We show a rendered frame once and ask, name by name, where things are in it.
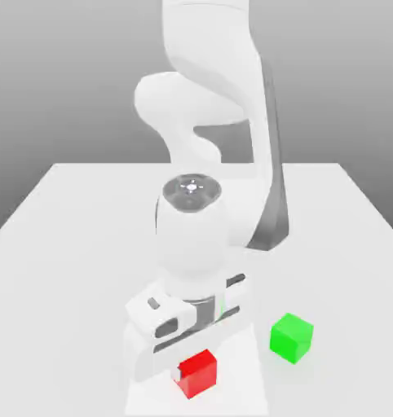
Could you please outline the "small green cube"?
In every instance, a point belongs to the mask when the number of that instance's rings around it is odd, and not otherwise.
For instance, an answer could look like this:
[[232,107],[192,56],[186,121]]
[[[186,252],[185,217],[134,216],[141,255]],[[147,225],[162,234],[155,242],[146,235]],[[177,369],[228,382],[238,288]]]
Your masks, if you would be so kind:
[[296,364],[311,347],[313,331],[311,323],[287,313],[272,326],[270,350]]

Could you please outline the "small red cube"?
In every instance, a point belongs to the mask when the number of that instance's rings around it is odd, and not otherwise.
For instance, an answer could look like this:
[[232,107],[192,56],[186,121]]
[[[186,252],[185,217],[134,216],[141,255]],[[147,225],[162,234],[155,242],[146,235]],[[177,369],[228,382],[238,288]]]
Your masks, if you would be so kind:
[[187,399],[216,385],[217,359],[208,349],[182,361],[178,366],[182,371],[182,379],[177,385]]

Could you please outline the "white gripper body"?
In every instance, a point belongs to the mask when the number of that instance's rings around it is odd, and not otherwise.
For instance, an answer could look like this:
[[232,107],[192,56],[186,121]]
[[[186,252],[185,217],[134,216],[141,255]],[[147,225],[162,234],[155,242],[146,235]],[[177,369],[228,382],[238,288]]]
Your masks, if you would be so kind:
[[158,279],[133,298],[133,380],[145,381],[249,326],[251,282],[218,274],[175,294]]

